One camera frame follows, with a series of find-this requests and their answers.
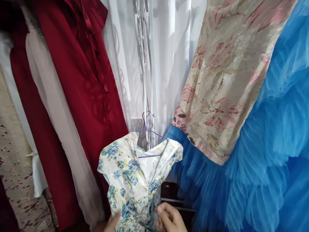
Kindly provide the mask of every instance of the beige floral fabric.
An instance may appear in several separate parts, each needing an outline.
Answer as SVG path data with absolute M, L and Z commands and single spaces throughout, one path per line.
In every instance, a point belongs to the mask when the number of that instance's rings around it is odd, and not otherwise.
M 173 125 L 224 165 L 255 103 L 297 0 L 208 0 Z
M 45 197 L 34 197 L 32 160 L 26 156 L 32 151 L 8 92 L 1 65 L 0 109 L 0 181 L 19 229 L 21 232 L 53 232 L 55 226 Z

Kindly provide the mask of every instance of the hand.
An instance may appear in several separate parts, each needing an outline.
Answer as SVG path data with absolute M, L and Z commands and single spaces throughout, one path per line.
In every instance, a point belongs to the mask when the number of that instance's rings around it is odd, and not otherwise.
M 103 230 L 103 232 L 114 232 L 114 231 L 116 231 L 115 228 L 116 228 L 116 225 L 117 225 L 119 218 L 120 218 L 120 212 L 117 212 L 113 217 L 110 216 L 108 223 L 107 223 L 105 229 Z
M 120 212 L 117 212 L 115 216 L 110 216 L 108 223 L 100 222 L 92 232 L 116 232 L 115 227 L 120 218 Z
M 164 232 L 188 232 L 184 225 L 183 218 L 178 210 L 164 202 L 157 209 L 159 218 L 156 227 Z

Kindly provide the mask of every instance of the ruffled tulle skirt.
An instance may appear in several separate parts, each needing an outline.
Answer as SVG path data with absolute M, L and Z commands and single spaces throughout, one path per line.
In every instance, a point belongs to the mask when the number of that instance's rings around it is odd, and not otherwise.
M 195 231 L 309 231 L 309 1 L 300 0 L 287 21 L 224 166 L 180 129 L 166 136 L 184 147 L 171 175 L 196 211 Z

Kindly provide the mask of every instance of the dress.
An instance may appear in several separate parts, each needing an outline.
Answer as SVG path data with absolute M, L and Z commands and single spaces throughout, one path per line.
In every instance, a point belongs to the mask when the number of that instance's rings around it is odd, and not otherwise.
M 38 155 L 37 148 L 31 133 L 29 123 L 25 111 L 23 109 L 22 102 L 17 90 L 17 86 L 13 77 L 11 61 L 10 61 L 10 51 L 13 47 L 13 42 L 10 35 L 7 32 L 0 32 L 0 63 L 3 69 L 4 78 L 6 85 L 10 92 L 14 107 L 16 109 L 18 118 L 23 127 L 23 131 L 26 135 L 27 141 L 31 147 L 32 156 L 32 170 L 33 170 L 33 185 L 34 185 L 34 196 L 39 197 L 42 195 L 45 188 L 48 187 L 43 167 Z
M 25 19 L 21 11 L 11 8 L 0 7 L 12 11 L 11 19 L 6 22 L 14 45 L 10 53 L 12 72 L 55 205 L 59 229 L 64 230 L 77 223 L 82 212 L 68 160 L 31 75 L 25 47 L 28 33 Z
M 55 232 L 44 195 L 34 197 L 31 151 L 0 68 L 0 181 L 17 219 L 19 231 Z M 2 220 L 8 220 L 9 211 Z
M 177 141 L 167 139 L 144 151 L 137 146 L 138 135 L 131 132 L 116 140 L 102 150 L 99 158 L 98 172 L 109 183 L 112 214 L 118 210 L 122 213 L 117 232 L 155 229 L 153 197 L 172 165 L 183 157 L 183 147 Z
M 38 29 L 34 28 L 34 18 L 28 8 L 24 5 L 21 7 L 29 28 L 26 51 L 31 74 L 65 151 L 79 206 L 85 222 L 92 230 L 105 220 L 100 190 L 81 145 L 46 42 Z
M 108 218 L 98 157 L 128 133 L 101 32 L 108 11 L 99 0 L 32 2 Z
M 173 125 L 219 165 L 232 153 L 258 97 L 277 38 L 296 2 L 207 2 Z
M 172 126 L 184 147 L 174 174 L 196 210 L 195 229 L 307 231 L 309 1 L 299 0 L 275 45 L 258 99 L 221 167 Z

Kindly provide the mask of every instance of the floral dress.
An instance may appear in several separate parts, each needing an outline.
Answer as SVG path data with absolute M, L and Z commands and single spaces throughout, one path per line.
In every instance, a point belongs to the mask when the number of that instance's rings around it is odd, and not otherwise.
M 112 215 L 121 210 L 117 232 L 155 230 L 152 200 L 172 165 L 183 157 L 182 145 L 172 139 L 148 151 L 137 141 L 138 132 L 131 132 L 105 147 L 99 158 L 98 172 L 109 183 Z
M 258 97 L 277 38 L 297 0 L 208 0 L 172 124 L 224 165 Z

